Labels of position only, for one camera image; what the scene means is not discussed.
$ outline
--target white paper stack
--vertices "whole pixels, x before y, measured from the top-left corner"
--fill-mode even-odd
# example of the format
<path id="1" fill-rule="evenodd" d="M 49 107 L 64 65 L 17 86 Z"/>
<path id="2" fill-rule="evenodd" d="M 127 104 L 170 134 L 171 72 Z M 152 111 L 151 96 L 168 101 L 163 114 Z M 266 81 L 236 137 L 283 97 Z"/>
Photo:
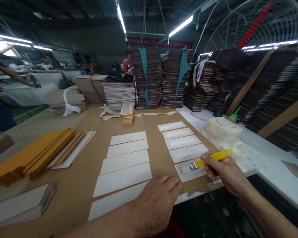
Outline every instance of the white paper stack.
<path id="1" fill-rule="evenodd" d="M 55 191 L 46 184 L 0 203 L 0 227 L 41 217 Z"/>
<path id="2" fill-rule="evenodd" d="M 107 105 L 111 110 L 121 110 L 124 102 L 135 102 L 136 91 L 134 82 L 102 83 Z"/>

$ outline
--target teal strap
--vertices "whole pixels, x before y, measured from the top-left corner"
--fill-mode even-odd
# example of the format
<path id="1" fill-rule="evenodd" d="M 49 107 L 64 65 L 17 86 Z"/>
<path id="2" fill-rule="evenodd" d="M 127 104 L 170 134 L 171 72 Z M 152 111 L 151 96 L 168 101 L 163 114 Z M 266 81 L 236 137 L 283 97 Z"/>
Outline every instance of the teal strap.
<path id="1" fill-rule="evenodd" d="M 146 100 L 146 108 L 149 108 L 149 98 L 148 98 L 148 88 L 147 88 L 147 52 L 146 49 L 138 49 L 141 56 L 143 72 L 145 74 L 146 79 L 146 91 L 143 95 L 143 98 Z"/>
<path id="2" fill-rule="evenodd" d="M 180 66 L 178 84 L 176 86 L 176 92 L 175 92 L 175 98 L 174 98 L 173 108 L 176 108 L 175 102 L 176 102 L 176 97 L 178 96 L 179 87 L 180 87 L 182 78 L 185 75 L 185 73 L 191 69 L 190 65 L 188 65 L 188 62 L 187 62 L 187 58 L 188 58 L 188 47 L 185 46 L 181 50 L 182 50 L 181 66 Z"/>

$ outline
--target glue container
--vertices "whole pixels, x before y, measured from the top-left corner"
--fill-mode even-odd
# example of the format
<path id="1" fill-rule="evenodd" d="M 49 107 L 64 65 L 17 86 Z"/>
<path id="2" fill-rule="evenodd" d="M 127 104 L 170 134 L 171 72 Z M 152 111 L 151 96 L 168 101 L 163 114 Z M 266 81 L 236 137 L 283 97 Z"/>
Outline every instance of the glue container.
<path id="1" fill-rule="evenodd" d="M 226 117 L 226 120 L 229 120 L 230 122 L 236 124 L 236 118 L 237 118 L 237 113 L 239 111 L 239 109 L 241 108 L 241 106 L 239 106 L 239 108 L 236 110 L 236 112 L 228 117 Z"/>

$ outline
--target worker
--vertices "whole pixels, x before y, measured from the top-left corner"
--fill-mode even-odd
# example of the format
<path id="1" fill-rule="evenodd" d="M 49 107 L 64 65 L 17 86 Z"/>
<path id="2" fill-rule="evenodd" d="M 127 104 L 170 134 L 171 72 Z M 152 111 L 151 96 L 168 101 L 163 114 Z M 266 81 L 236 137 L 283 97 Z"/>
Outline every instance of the worker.
<path id="1" fill-rule="evenodd" d="M 226 189 L 241 200 L 265 237 L 298 238 L 298 229 L 273 207 L 250 184 L 231 157 L 221 161 L 209 157 L 215 151 L 201 155 L 204 170 L 216 180 L 220 176 Z M 172 209 L 182 183 L 178 177 L 152 179 L 136 199 L 89 221 L 71 231 L 72 237 L 150 237 L 167 228 Z"/>
<path id="2" fill-rule="evenodd" d="M 55 70 L 62 70 L 60 62 L 51 53 L 43 53 L 40 55 L 40 59 L 44 64 L 51 64 Z"/>
<path id="3" fill-rule="evenodd" d="M 40 88 L 41 85 L 39 84 L 30 84 L 26 80 L 24 80 L 20 75 L 18 75 L 16 72 L 10 70 L 8 67 L 4 66 L 0 62 L 0 71 L 4 72 L 11 78 L 14 78 L 18 80 L 20 83 L 23 83 L 29 87 L 35 87 L 35 88 Z M 0 131 L 4 132 L 9 130 L 10 128 L 14 127 L 16 123 L 13 120 L 11 112 L 5 107 L 3 102 L 0 101 Z"/>
<path id="4" fill-rule="evenodd" d="M 124 59 L 123 61 L 124 82 L 132 82 L 133 81 L 133 76 L 131 74 L 132 65 L 131 65 L 130 54 L 128 50 L 127 50 L 127 55 L 128 55 L 128 58 Z"/>

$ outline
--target red banner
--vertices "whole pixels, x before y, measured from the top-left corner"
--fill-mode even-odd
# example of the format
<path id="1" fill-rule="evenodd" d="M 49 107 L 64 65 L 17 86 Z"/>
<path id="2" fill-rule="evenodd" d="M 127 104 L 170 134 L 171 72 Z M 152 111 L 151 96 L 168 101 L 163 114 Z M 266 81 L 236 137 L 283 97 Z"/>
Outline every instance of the red banner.
<path id="1" fill-rule="evenodd" d="M 142 38 L 142 41 L 141 41 L 141 37 L 128 37 L 128 42 L 130 45 L 155 46 L 159 41 L 160 39 L 151 39 L 151 38 Z M 159 44 L 159 47 L 164 47 L 164 48 L 182 49 L 185 46 L 187 46 L 188 49 L 192 49 L 193 42 L 169 40 L 169 44 L 168 44 L 168 41 L 165 40 Z"/>

